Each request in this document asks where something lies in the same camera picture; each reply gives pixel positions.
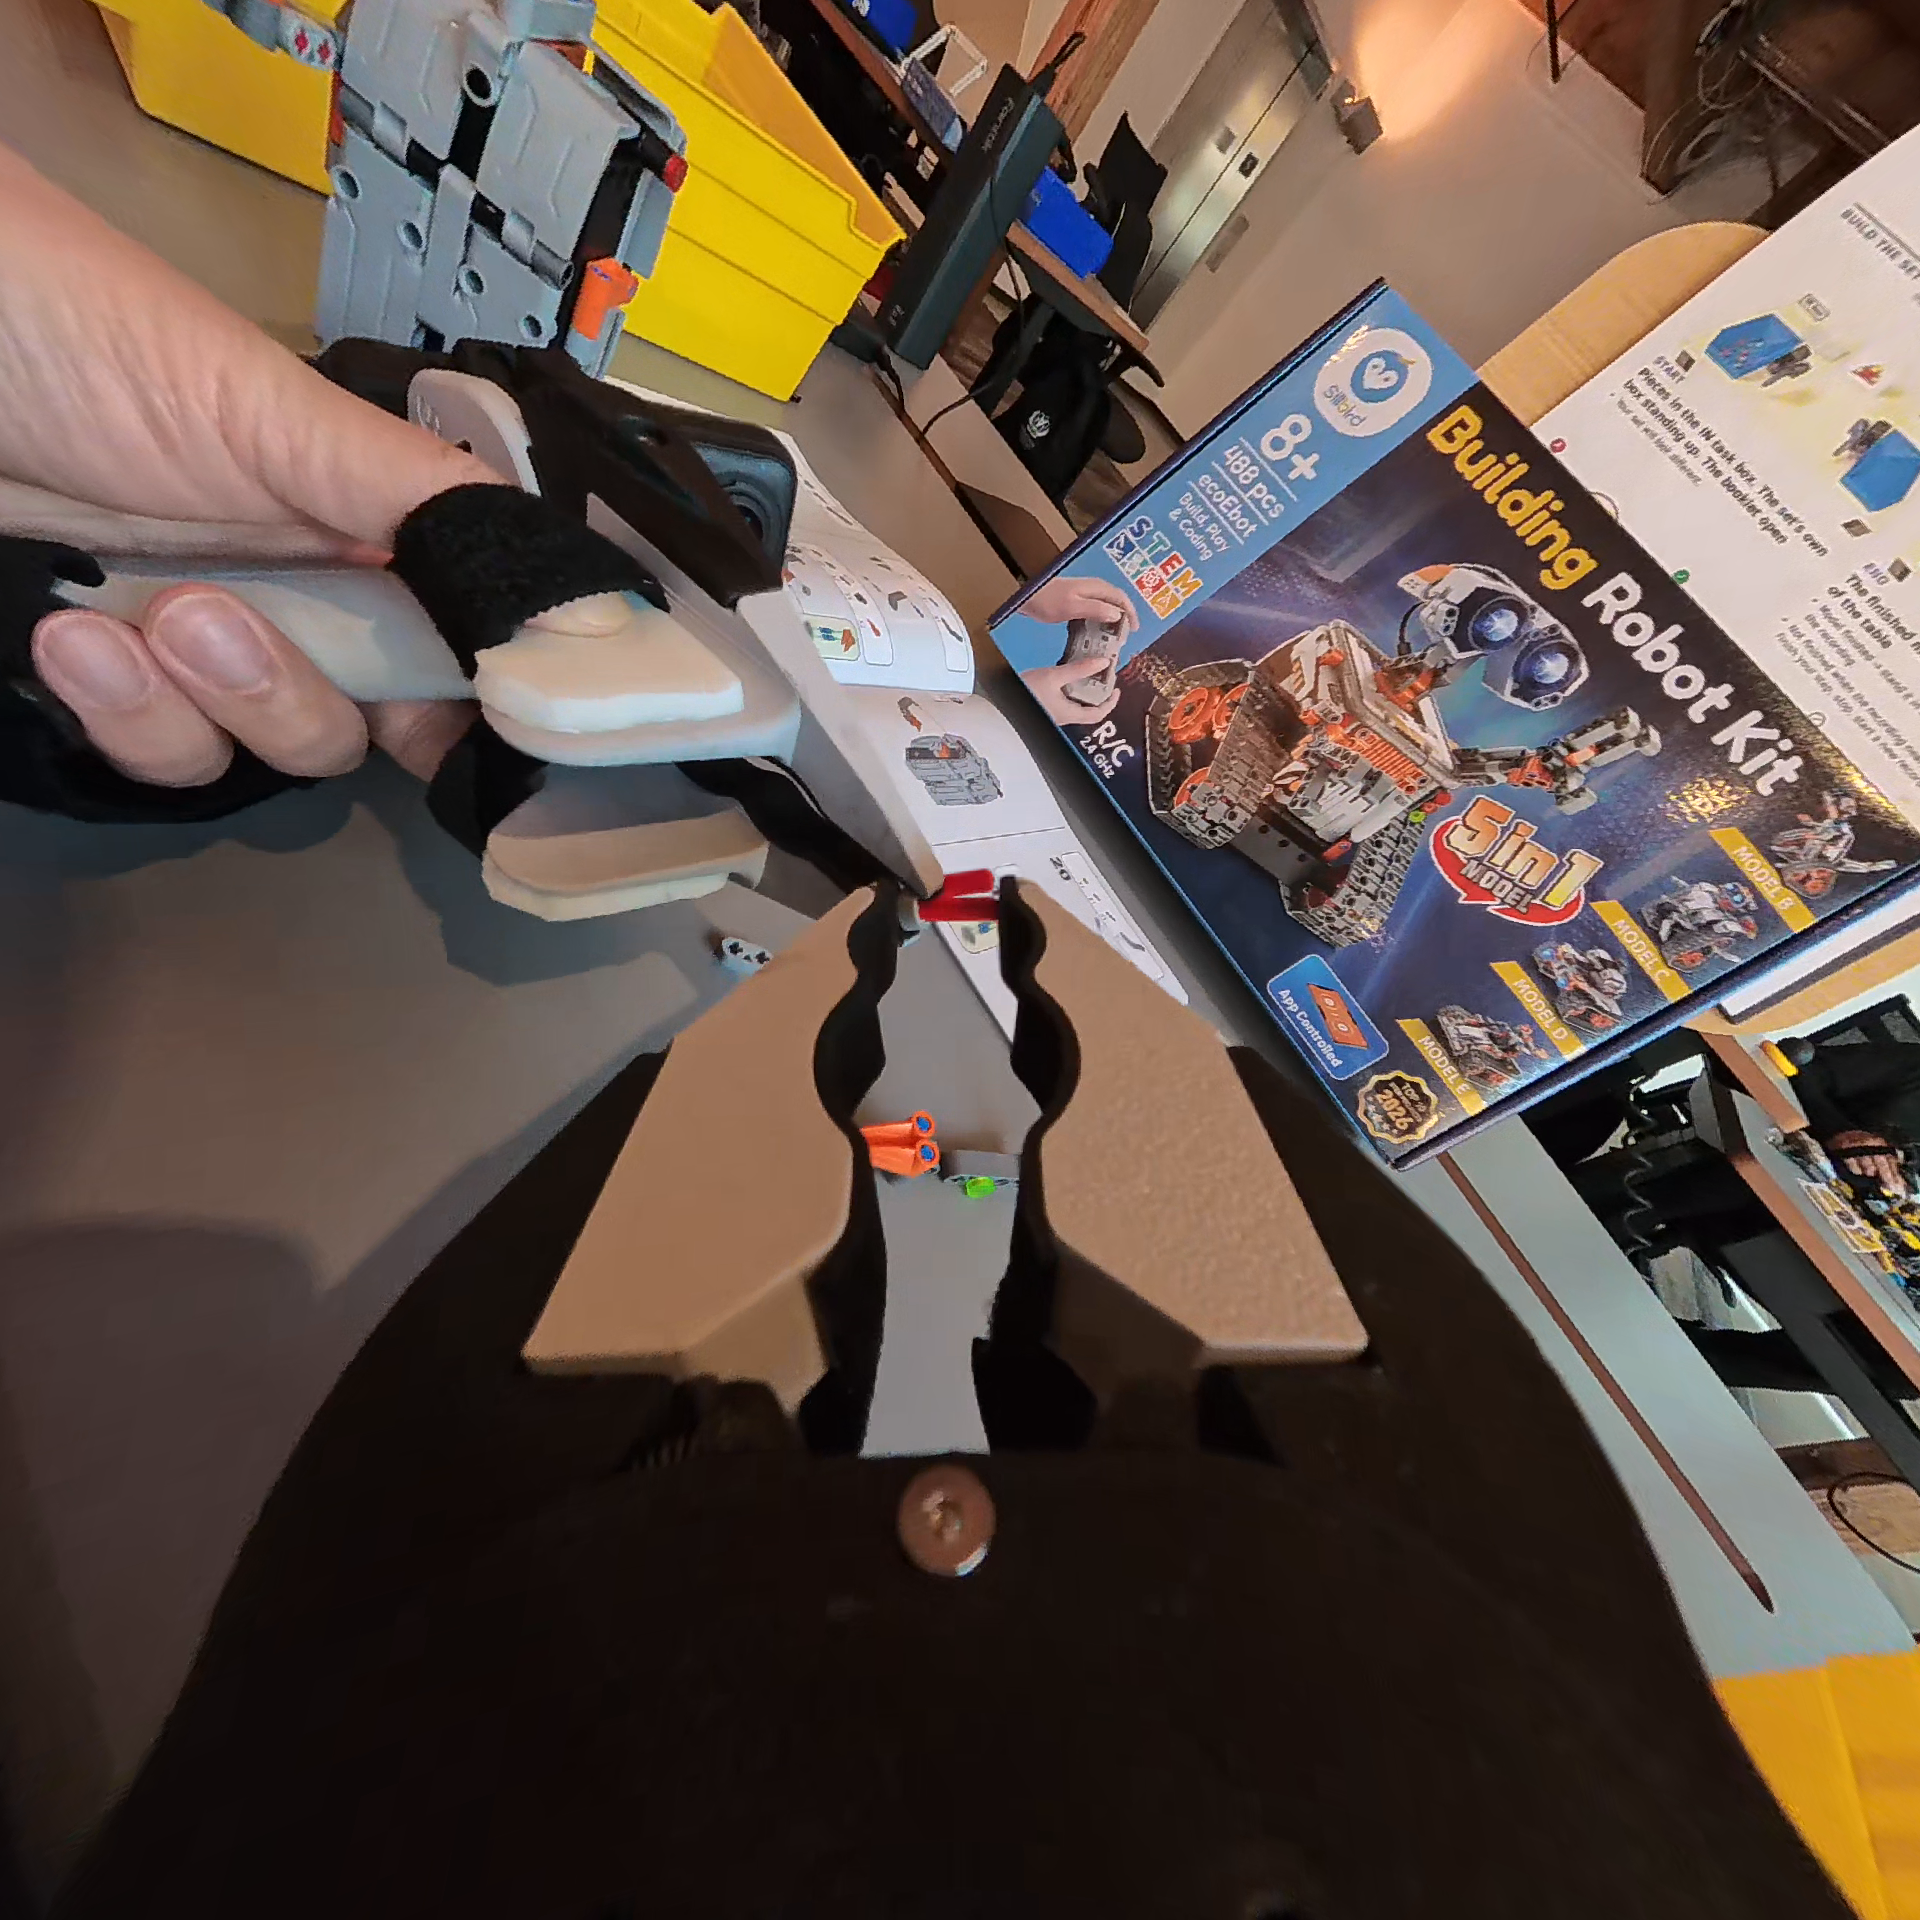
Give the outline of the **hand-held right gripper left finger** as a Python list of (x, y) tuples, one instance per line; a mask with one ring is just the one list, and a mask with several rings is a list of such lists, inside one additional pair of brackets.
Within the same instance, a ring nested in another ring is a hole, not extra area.
[(855, 891), (670, 1044), (522, 1356), (767, 1385), (828, 1454), (874, 1416), (884, 1249), (858, 1106), (900, 891)]

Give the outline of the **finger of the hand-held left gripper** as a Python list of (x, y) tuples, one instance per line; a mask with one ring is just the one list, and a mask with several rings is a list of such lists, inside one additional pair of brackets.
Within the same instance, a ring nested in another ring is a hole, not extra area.
[(738, 804), (772, 848), (805, 859), (838, 890), (891, 882), (908, 895), (906, 842), (868, 786), (813, 791), (788, 763), (765, 756), (680, 760), (678, 772)]
[(895, 824), (908, 851), (908, 895), (938, 896), (944, 887), (944, 866), (908, 804), (891, 763), (868, 738), (851, 702), (851, 689), (832, 678), (806, 635), (799, 614), (791, 608), (782, 593), (756, 593), (735, 604), (735, 615), (752, 628), (760, 652), (767, 655), (799, 700), (794, 746), (772, 751), (765, 760), (788, 763), (815, 794), (844, 794), (853, 784), (868, 786)]

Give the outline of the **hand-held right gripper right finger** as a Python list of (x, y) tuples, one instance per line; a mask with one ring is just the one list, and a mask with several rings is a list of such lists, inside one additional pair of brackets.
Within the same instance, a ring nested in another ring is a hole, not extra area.
[(1038, 1115), (975, 1340), (996, 1454), (1267, 1454), (1244, 1369), (1366, 1335), (1235, 1056), (1032, 882), (999, 890), (1010, 1067)]

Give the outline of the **grey beam with orange claws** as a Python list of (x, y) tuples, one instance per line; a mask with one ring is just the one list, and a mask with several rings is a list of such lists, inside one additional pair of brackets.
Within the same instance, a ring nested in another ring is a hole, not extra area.
[(990, 1199), (1019, 1186), (1019, 1155), (999, 1150), (944, 1146), (938, 1123), (926, 1112), (902, 1121), (861, 1124), (870, 1168), (890, 1179), (941, 1179), (965, 1199)]

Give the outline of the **grey desk with wooden edge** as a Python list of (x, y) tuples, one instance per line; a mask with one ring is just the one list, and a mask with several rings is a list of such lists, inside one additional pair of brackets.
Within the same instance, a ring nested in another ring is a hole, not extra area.
[(1765, 1209), (1800, 1267), (1847, 1308), (1879, 1350), (1918, 1380), (1916, 1308), (1901, 1290), (1864, 1260), (1828, 1211), (1812, 1202), (1800, 1168), (1786, 1155), (1786, 1139), (1808, 1130), (1803, 1100), (1770, 1058), (1765, 1043), (1726, 1031), (1694, 1030), (1704, 1050), (1701, 1083), (1690, 1096), (1695, 1135), (1734, 1170), (1743, 1192)]
[[(46, 1916), (1850, 1916), (1726, 1720), (1597, 1438), (1496, 1290), (1261, 1054), (1219, 1052), (1358, 1352), (1227, 1360), (1141, 1255), (1164, 1094), (1053, 1155), (1094, 1073), (1019, 887), (1039, 1096), (971, 1360), (996, 1507), (910, 1562), (861, 1457), (890, 1280), (851, 1186), (822, 1380), (522, 1360), (695, 1035), (478, 1067), (404, 1026), (396, 904), (277, 929), (186, 870), (117, 948), (5, 891), (7, 1902)], [(1082, 1288), (1100, 1337), (1071, 1331)]]

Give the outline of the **wooden clipboard with task sheet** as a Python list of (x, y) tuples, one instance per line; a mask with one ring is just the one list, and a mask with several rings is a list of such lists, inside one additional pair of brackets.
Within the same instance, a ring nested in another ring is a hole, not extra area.
[(1918, 130), (1775, 232), (1627, 247), (1479, 375), (1916, 825)]

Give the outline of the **person's left hand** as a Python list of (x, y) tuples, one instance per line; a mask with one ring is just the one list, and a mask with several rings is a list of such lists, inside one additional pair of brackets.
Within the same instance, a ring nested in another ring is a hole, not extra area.
[[(468, 452), (330, 384), (18, 154), (2, 154), (5, 532), (98, 559), (382, 564), (426, 502), (492, 486)], [(210, 584), (128, 624), (43, 617), (39, 680), (123, 776), (207, 784), (236, 751), (338, 777), (372, 747), (430, 779), (456, 704), (358, 706)]]

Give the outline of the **open white instruction booklet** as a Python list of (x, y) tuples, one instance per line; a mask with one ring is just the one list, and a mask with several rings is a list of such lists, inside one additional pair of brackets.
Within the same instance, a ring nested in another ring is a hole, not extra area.
[(859, 523), (797, 442), (779, 611), (799, 622), (859, 734), (948, 874), (1022, 879), (1053, 896), (1171, 1001), (1188, 993), (1067, 825), (1030, 751), (975, 690), (951, 600)]

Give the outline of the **yellow plastic bin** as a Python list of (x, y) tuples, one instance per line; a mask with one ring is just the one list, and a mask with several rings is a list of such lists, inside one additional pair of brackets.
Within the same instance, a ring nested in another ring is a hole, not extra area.
[[(330, 190), (319, 71), (254, 46), (206, 4), (98, 11), (148, 116), (315, 195)], [(606, 2), (592, 42), (688, 132), (688, 179), (628, 328), (791, 401), (900, 227), (732, 8)]]

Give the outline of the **grey toy robot model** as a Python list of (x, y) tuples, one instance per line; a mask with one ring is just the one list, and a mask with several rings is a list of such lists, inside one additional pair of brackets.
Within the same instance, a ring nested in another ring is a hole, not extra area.
[(594, 4), (218, 2), (332, 78), (315, 335), (443, 353), (563, 348), (603, 377), (654, 274), (688, 137), (592, 54)]

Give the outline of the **black backpack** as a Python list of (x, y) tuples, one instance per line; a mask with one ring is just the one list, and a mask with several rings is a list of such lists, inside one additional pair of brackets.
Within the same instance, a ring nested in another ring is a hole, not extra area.
[(1071, 486), (1102, 452), (1115, 465), (1144, 455), (1144, 432), (1115, 395), (1127, 369), (1144, 369), (1132, 345), (1077, 328), (1028, 298), (996, 324), (971, 399), (981, 409), (1013, 395), (994, 430), (1047, 498), (1063, 507)]

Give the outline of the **grey monitor stand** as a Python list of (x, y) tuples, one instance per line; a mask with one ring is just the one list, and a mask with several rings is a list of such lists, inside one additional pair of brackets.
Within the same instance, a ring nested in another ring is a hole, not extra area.
[(879, 306), (879, 331), (899, 362), (930, 369), (1063, 137), (1047, 86), (1004, 64)]

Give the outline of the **blue plastic bin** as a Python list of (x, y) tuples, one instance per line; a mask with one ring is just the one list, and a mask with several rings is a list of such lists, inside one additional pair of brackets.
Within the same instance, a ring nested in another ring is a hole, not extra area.
[(1070, 274), (1094, 279), (1114, 257), (1114, 228), (1102, 222), (1107, 210), (1094, 167), (1084, 170), (1077, 184), (1047, 167), (1032, 184), (1019, 224)]

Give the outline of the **blue robot toy box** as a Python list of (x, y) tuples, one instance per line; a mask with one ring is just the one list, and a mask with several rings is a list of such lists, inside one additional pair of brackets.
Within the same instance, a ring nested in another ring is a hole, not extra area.
[(1383, 281), (992, 641), (1389, 1166), (1916, 891), (1916, 818)]

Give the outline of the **yellow plastic object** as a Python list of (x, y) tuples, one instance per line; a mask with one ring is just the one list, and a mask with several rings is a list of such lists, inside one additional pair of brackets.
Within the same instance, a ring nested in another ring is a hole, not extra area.
[(1749, 1758), (1863, 1918), (1918, 1916), (1918, 1651), (1714, 1682)]

